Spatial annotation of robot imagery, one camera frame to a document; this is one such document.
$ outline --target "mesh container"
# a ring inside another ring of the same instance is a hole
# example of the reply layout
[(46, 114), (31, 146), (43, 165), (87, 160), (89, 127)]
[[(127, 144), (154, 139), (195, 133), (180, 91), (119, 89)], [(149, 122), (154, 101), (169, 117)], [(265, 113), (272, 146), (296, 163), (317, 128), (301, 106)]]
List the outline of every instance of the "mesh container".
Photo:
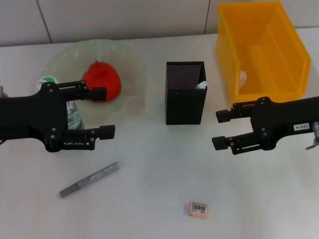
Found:
[(203, 81), (206, 81), (204, 62), (167, 62), (166, 124), (200, 124), (207, 87), (195, 87)]

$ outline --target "white label sticker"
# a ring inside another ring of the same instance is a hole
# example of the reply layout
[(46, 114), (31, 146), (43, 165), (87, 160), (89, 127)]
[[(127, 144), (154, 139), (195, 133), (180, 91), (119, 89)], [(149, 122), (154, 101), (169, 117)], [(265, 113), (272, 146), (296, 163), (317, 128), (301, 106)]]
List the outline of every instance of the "white label sticker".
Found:
[(309, 123), (301, 123), (301, 124), (295, 124), (294, 125), (294, 130), (295, 131), (304, 130), (304, 129), (310, 129)]

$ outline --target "plastic water bottle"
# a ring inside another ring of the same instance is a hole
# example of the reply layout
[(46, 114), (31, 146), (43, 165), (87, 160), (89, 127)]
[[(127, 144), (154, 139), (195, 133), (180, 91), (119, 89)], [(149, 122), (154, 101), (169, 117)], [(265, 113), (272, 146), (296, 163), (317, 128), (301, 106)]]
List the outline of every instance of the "plastic water bottle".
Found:
[[(53, 82), (58, 84), (58, 81), (56, 80), (55, 77), (45, 76), (45, 77), (42, 77), (36, 83), (37, 90), (39, 91), (41, 89), (42, 84), (46, 82)], [(74, 101), (67, 101), (66, 109), (68, 112), (68, 129), (84, 129), (84, 125), (83, 125), (80, 113)]]

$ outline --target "grout line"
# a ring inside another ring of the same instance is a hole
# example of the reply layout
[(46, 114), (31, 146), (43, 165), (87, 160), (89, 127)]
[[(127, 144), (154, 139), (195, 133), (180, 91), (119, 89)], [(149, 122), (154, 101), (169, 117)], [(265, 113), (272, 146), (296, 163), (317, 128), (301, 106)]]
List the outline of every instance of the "grout line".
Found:
[(207, 16), (206, 16), (204, 34), (206, 34), (206, 26), (207, 26), (207, 20), (208, 20), (209, 6), (210, 6), (210, 0), (209, 0), (209, 3), (208, 3), (208, 10), (207, 10)]
[(40, 15), (41, 15), (41, 18), (42, 18), (42, 21), (43, 21), (43, 24), (44, 24), (44, 27), (45, 27), (45, 30), (46, 30), (46, 33), (48, 34), (48, 37), (49, 37), (49, 40), (51, 42), (51, 44), (53, 43), (52, 42), (52, 39), (51, 39), (51, 36), (50, 36), (50, 32), (49, 32), (49, 29), (45, 23), (45, 20), (44, 20), (44, 16), (43, 16), (43, 13), (42, 13), (42, 10), (41, 10), (41, 7), (40, 7), (40, 3), (39, 3), (39, 0), (35, 0), (36, 1), (36, 4), (38, 5), (38, 9), (40, 11)]

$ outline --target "eraser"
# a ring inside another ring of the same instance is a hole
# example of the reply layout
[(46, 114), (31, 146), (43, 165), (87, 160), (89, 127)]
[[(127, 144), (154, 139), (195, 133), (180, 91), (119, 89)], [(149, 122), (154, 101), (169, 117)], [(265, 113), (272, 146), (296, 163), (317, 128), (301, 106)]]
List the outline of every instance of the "eraser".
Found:
[(208, 217), (208, 204), (190, 201), (188, 213), (190, 216), (207, 219), (207, 217)]

